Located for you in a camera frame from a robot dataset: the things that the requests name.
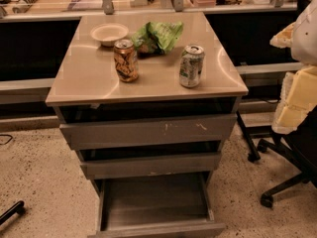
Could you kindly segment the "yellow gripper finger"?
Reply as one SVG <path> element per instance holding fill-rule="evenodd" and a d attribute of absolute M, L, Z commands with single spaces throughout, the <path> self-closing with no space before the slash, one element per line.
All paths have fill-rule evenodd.
<path fill-rule="evenodd" d="M 282 82 L 272 131 L 289 134 L 296 131 L 308 113 L 317 106 L 317 67 L 306 65 L 296 73 L 288 72 Z"/>

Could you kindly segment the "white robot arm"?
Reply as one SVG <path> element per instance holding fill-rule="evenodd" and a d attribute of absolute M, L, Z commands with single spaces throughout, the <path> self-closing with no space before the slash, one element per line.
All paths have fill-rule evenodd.
<path fill-rule="evenodd" d="M 317 106 L 317 0 L 312 0 L 296 21 L 274 35 L 269 43 L 281 49 L 290 48 L 292 58 L 303 64 L 299 71 L 288 72 L 284 77 L 281 100 L 271 125 L 275 133 L 289 134 Z"/>

